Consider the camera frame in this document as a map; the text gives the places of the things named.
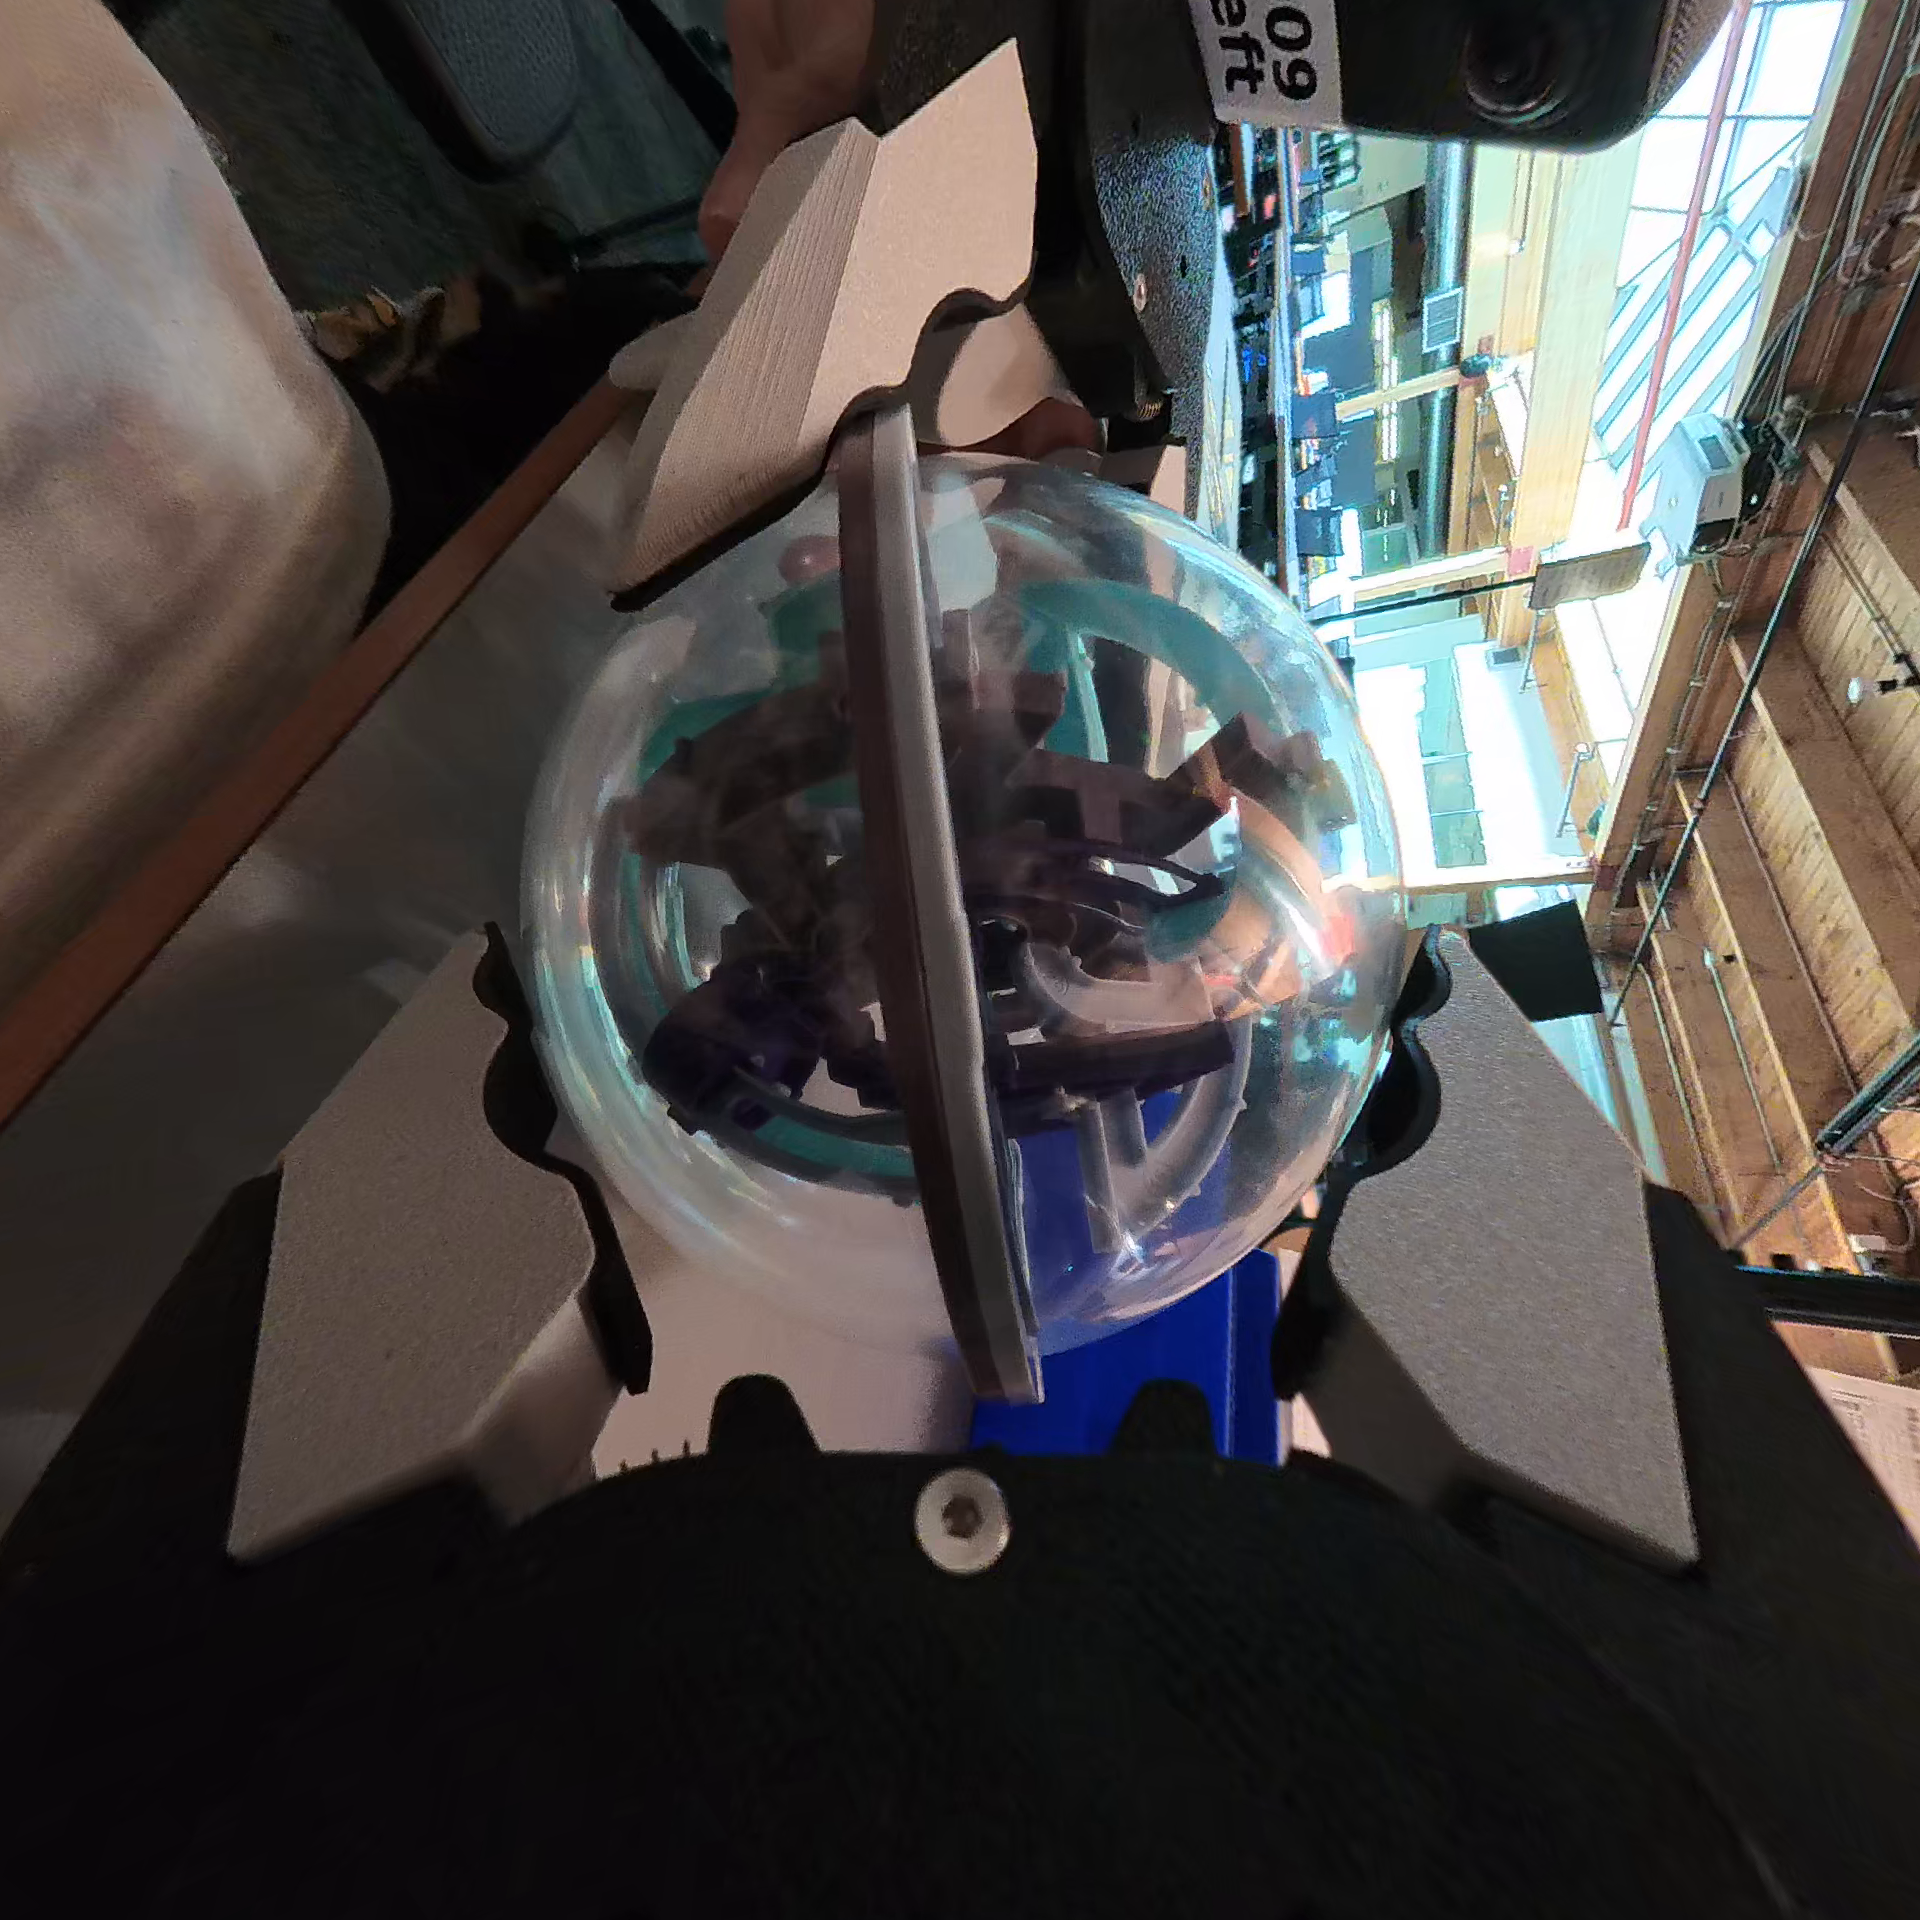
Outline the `person's left hand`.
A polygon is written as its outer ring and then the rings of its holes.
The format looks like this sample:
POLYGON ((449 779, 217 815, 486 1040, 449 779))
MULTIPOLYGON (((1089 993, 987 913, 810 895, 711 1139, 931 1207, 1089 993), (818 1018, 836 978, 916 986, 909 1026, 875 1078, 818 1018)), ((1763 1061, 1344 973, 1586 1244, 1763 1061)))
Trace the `person's left hand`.
POLYGON ((697 209, 697 238, 711 268, 767 168, 859 107, 878 10, 875 2, 726 4, 734 131, 697 209))

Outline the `printed instruction sheet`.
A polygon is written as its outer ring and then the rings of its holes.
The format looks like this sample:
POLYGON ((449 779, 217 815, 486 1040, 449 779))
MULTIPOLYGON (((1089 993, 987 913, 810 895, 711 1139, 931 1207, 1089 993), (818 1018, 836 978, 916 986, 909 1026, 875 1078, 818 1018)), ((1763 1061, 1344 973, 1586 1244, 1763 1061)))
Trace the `printed instruction sheet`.
POLYGON ((1918 1391, 1824 1366, 1805 1372, 1908 1537, 1918 1543, 1918 1391))

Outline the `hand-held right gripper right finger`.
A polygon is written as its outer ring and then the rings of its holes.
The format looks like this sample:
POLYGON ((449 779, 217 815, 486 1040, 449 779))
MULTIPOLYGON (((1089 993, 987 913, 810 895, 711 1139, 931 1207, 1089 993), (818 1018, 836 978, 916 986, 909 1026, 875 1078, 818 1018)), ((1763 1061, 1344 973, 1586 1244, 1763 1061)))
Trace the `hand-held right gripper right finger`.
POLYGON ((1467 941, 1427 933, 1278 1315, 1276 1396, 1407 1505, 1494 1496, 1690 1569, 1645 1196, 1467 941))

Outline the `black divider panel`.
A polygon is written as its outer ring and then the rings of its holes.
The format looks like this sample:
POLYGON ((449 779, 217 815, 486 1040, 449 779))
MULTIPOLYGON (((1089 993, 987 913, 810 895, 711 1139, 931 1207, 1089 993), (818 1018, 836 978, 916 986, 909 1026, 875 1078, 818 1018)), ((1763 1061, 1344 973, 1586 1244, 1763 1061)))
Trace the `black divider panel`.
POLYGON ((1592 1018, 1604 993, 1582 908, 1560 900, 1524 915, 1474 924, 1467 946, 1479 967, 1534 1026, 1592 1018))

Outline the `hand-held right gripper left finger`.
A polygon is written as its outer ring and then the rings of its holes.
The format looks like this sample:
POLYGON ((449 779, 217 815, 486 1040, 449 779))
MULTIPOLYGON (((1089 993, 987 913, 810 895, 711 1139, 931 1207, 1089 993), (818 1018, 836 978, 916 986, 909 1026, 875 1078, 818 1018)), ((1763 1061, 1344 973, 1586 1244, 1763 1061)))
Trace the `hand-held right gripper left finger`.
POLYGON ((292 1139, 228 1554, 451 1482, 522 1525, 596 1480, 653 1340, 496 927, 461 936, 292 1139))

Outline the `printed white shirt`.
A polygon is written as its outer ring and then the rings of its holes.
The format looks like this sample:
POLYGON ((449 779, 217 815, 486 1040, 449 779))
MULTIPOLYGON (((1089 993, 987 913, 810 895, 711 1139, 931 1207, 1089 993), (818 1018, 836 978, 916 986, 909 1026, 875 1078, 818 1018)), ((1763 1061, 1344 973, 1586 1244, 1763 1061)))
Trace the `printed white shirt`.
POLYGON ((132 37, 102 4, 2 14, 11 1004, 353 637, 390 494, 132 37))

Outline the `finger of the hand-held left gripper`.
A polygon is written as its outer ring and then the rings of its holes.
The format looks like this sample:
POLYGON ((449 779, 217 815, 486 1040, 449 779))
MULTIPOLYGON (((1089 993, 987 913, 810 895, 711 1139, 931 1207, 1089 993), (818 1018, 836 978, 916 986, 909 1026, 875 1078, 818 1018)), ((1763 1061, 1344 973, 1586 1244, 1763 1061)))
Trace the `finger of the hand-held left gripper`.
POLYGON ((903 388, 927 324, 1005 313, 1035 248, 1037 141, 1008 39, 872 132, 845 118, 762 174, 695 309, 622 348, 645 399, 612 594, 632 597, 814 480, 858 404, 903 388))

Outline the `clear plastic maze ball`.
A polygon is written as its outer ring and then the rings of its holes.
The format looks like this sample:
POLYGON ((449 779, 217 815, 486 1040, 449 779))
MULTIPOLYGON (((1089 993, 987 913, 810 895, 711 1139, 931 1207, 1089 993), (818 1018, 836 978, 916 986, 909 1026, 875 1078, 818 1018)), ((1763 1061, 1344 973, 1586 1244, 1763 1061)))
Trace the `clear plastic maze ball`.
POLYGON ((1031 1406, 1324 1183, 1406 897, 1352 685, 1274 583, 894 407, 612 646, 522 921, 542 1066, 635 1217, 1031 1406))

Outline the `blue plastic bin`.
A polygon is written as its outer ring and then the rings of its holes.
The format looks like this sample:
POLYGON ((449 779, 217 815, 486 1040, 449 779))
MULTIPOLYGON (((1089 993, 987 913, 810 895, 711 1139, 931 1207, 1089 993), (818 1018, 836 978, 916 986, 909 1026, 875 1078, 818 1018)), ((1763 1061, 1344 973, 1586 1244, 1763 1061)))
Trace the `blue plastic bin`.
POLYGON ((1286 1453, 1286 1415, 1271 1383, 1282 1304, 1282 1260, 1252 1252, 1187 1299, 1045 1356, 1039 1405, 975 1402, 969 1447, 1014 1456, 1099 1455, 1139 1388, 1166 1381, 1199 1393, 1215 1453, 1274 1469, 1286 1453))

